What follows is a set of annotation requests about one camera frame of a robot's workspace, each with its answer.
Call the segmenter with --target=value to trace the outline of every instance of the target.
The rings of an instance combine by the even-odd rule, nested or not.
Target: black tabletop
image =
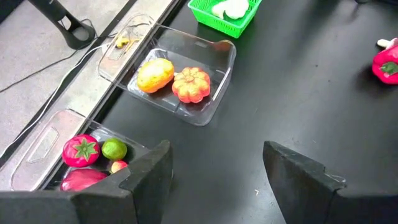
[[[237,56],[212,121],[196,127],[123,93],[103,124],[148,147],[169,139],[175,182],[163,223],[284,223],[262,161],[264,140],[323,163],[364,194],[398,194],[398,89],[370,64],[398,36],[398,8],[352,0],[266,0],[243,35],[172,27]]]

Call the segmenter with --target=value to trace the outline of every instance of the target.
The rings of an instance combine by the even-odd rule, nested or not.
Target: green plastic basket
[[[226,15],[224,15],[224,19],[214,16],[211,13],[211,8],[221,1],[223,0],[191,0],[188,3],[188,7],[192,10],[198,22],[228,34],[231,37],[238,38],[253,19],[261,0],[248,0],[249,10],[240,19],[230,19]]]

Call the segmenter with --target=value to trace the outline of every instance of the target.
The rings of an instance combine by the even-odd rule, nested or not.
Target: floor
[[[78,19],[89,18],[101,33],[127,0],[59,0]],[[24,1],[0,24],[0,90],[29,74],[71,55],[58,29],[29,2]],[[0,155],[45,103],[64,74],[88,48],[0,93]]]

